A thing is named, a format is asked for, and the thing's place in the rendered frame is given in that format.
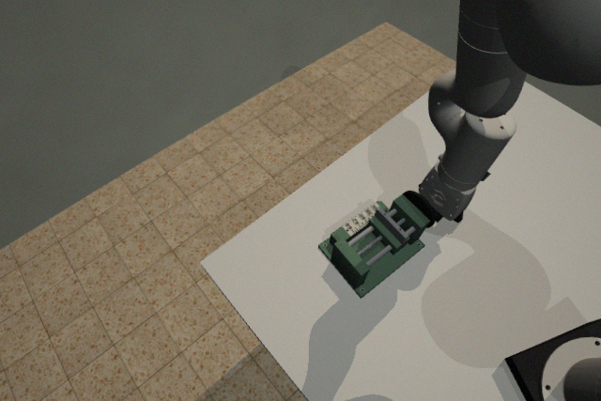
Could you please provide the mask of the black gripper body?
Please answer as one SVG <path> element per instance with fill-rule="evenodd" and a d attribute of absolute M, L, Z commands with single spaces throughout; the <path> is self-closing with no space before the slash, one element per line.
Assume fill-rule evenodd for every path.
<path fill-rule="evenodd" d="M 469 205 L 477 186 L 460 191 L 445 184 L 438 173 L 439 162 L 429 171 L 419 187 L 419 193 L 445 219 L 454 220 Z"/>

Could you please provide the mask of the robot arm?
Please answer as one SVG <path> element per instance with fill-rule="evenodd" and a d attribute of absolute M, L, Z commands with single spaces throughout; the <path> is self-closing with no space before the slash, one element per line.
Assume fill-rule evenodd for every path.
<path fill-rule="evenodd" d="M 467 191 L 491 175 L 516 132 L 508 111 L 527 73 L 562 85 L 601 85 L 601 0 L 460 0 L 456 69 L 428 95 L 446 147 L 438 165 L 445 184 Z M 543 401 L 601 401 L 600 357 L 601 338 L 557 347 L 542 370 Z"/>

